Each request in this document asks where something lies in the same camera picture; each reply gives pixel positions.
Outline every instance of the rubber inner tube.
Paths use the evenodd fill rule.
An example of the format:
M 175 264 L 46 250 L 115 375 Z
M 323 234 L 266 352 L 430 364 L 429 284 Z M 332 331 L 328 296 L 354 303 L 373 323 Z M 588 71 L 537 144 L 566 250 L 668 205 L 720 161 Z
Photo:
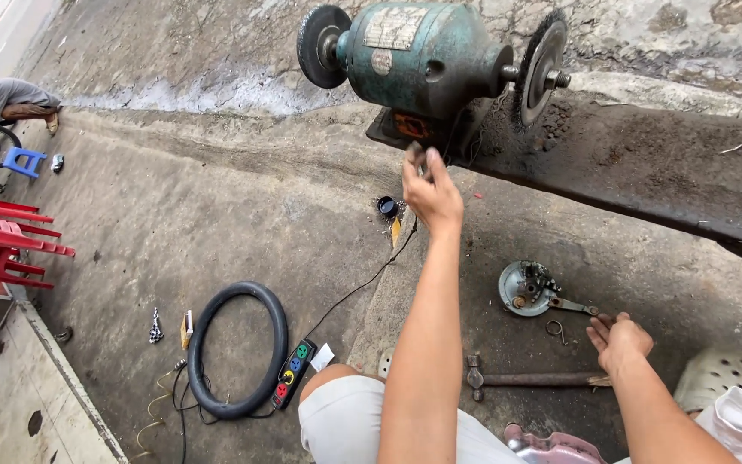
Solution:
M 219 308 L 226 301 L 239 295 L 254 296 L 268 308 L 274 327 L 274 354 L 271 356 L 271 363 L 268 365 L 265 378 L 250 396 L 237 403 L 224 403 L 217 400 L 202 382 L 202 345 L 210 322 Z M 259 282 L 239 281 L 217 293 L 205 306 L 200 319 L 194 324 L 194 334 L 188 346 L 188 382 L 196 401 L 213 416 L 224 420 L 247 417 L 271 397 L 287 356 L 288 324 L 285 321 L 285 311 L 282 309 L 280 300 L 271 290 L 268 290 L 268 287 Z

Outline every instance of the blue plastic stool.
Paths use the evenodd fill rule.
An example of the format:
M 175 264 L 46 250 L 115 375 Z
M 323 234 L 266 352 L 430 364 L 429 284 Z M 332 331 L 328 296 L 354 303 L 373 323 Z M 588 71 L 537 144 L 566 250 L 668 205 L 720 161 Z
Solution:
M 17 163 L 20 156 L 27 158 L 27 163 L 24 166 Z M 48 155 L 39 153 L 38 151 L 13 147 L 7 151 L 5 162 L 2 165 L 13 172 L 25 174 L 27 177 L 38 178 L 39 174 L 36 174 L 36 168 L 39 166 L 39 160 L 47 157 Z

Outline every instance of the hand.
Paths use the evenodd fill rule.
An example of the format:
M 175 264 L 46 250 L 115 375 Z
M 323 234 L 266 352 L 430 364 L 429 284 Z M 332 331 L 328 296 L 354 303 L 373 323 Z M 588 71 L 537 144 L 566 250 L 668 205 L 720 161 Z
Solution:
M 591 327 L 585 331 L 600 353 L 597 362 L 609 374 L 631 356 L 646 357 L 654 345 L 651 336 L 628 313 L 620 313 L 616 318 L 608 314 L 593 317 Z
M 425 177 L 420 177 L 420 165 L 427 166 Z M 432 238 L 460 234 L 462 198 L 437 149 L 429 148 L 426 153 L 417 143 L 408 147 L 402 161 L 402 196 L 426 225 Z

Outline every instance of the stacked red chairs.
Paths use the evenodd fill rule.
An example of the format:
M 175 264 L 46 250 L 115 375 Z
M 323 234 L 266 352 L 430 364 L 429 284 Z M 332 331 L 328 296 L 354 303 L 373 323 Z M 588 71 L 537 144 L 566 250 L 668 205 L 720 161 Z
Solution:
M 33 206 L 0 201 L 0 216 L 53 222 L 52 217 L 41 216 L 36 214 L 37 212 L 38 208 Z M 26 236 L 25 233 L 46 235 L 50 237 L 62 236 L 53 230 L 42 229 L 41 227 L 0 218 L 0 281 L 30 287 L 53 288 L 54 285 L 51 283 L 27 277 L 20 277 L 11 273 L 23 272 L 25 274 L 36 274 L 39 276 L 45 275 L 45 269 L 25 263 L 19 263 L 11 259 L 11 257 L 18 257 L 21 249 L 43 253 L 62 254 L 70 257 L 73 257 L 76 254 L 75 250 L 60 244 L 47 242 L 40 238 Z

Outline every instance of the brown pants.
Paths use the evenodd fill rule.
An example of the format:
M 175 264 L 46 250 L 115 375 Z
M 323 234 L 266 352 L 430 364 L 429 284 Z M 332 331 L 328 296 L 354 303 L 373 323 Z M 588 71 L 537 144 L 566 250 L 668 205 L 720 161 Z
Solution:
M 59 107 L 40 107 L 33 103 L 14 103 L 2 110 L 2 119 L 20 121 L 23 119 L 50 120 L 50 116 L 59 111 Z

